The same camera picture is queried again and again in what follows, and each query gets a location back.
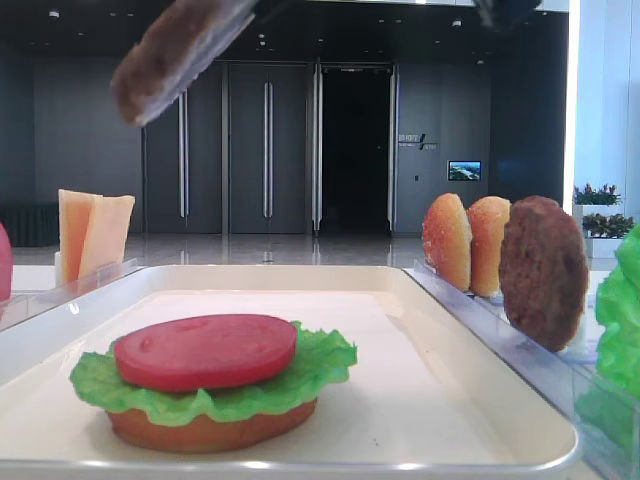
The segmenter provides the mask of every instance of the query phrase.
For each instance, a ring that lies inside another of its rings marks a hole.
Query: ceiling
[[[32,55],[120,57],[170,3],[0,0],[0,40]],[[51,9],[60,18],[50,18]],[[462,25],[452,26],[455,20]],[[513,53],[514,37],[543,37],[566,24],[565,13],[536,12],[511,34],[497,35],[481,27],[473,8],[304,1],[266,25],[250,25],[223,58],[486,63]]]

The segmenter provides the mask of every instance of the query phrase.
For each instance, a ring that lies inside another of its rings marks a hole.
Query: gray door
[[[232,233],[305,232],[306,69],[232,65]]]
[[[222,69],[211,66],[186,97],[188,150],[180,172],[176,101],[145,129],[145,210],[149,233],[222,231]]]
[[[144,130],[145,223],[149,233],[184,233],[180,212],[178,103]]]

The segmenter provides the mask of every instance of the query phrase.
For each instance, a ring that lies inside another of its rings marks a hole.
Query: green lettuce
[[[618,266],[596,296],[596,319],[605,327],[596,368],[604,379],[640,399],[640,225],[627,235],[616,257]],[[576,411],[630,456],[635,409],[617,387],[592,386],[577,399]]]
[[[331,383],[349,379],[357,348],[337,331],[311,332],[298,327],[296,356],[278,376],[245,387],[169,394],[126,383],[118,373],[112,348],[105,355],[83,353],[71,372],[78,397],[107,412],[142,410],[154,425],[180,427],[206,415],[217,422],[238,422],[257,414],[281,415],[317,398]]]

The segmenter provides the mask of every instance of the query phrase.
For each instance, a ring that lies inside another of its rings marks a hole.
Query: door
[[[222,231],[222,69],[211,66],[145,128],[148,233]]]
[[[305,232],[306,68],[232,65],[230,230]]]
[[[388,234],[390,68],[324,68],[320,233]]]

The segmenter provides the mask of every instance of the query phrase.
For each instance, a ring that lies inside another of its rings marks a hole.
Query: white tray
[[[83,351],[222,312],[339,328],[359,364],[301,428],[233,454],[130,447],[75,397],[68,377]],[[391,268],[148,268],[2,332],[0,352],[3,480],[566,479],[580,459],[571,423]]]

